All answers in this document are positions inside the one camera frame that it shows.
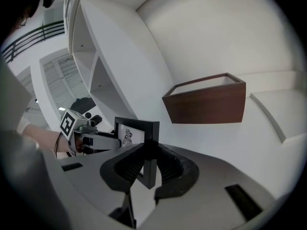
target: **black railing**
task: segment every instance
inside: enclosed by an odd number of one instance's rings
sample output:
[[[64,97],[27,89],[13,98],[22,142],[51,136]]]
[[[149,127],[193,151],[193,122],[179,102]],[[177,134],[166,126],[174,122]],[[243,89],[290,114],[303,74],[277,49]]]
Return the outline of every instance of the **black railing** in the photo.
[[[16,56],[24,52],[28,48],[51,37],[64,34],[64,21],[57,21],[28,32],[27,34],[19,37],[3,51],[2,56],[7,63],[14,60]]]

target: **brown wooden box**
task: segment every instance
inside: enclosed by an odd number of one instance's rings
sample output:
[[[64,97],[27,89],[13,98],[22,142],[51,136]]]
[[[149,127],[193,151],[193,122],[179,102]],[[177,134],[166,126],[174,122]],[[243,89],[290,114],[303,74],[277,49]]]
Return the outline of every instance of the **brown wooden box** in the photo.
[[[175,85],[162,97],[173,124],[242,122],[246,83],[223,73]]]

